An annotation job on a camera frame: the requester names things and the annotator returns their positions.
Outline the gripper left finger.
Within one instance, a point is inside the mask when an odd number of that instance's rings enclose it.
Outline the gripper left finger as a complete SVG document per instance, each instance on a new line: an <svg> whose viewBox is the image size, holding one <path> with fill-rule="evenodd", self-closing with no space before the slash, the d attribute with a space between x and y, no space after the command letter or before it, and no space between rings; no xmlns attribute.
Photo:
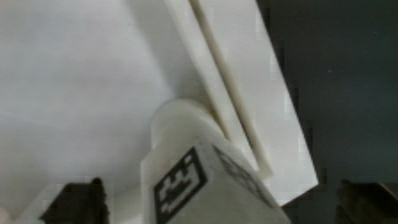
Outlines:
<svg viewBox="0 0 398 224"><path fill-rule="evenodd" d="M110 224L103 181L69 183L51 201L39 220L44 224Z"/></svg>

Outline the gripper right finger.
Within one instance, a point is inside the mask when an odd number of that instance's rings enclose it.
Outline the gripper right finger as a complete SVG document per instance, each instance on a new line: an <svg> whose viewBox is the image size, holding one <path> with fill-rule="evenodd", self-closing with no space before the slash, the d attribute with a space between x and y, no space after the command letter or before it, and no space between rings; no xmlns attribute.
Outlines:
<svg viewBox="0 0 398 224"><path fill-rule="evenodd" d="M341 181L335 224L398 224L398 182Z"/></svg>

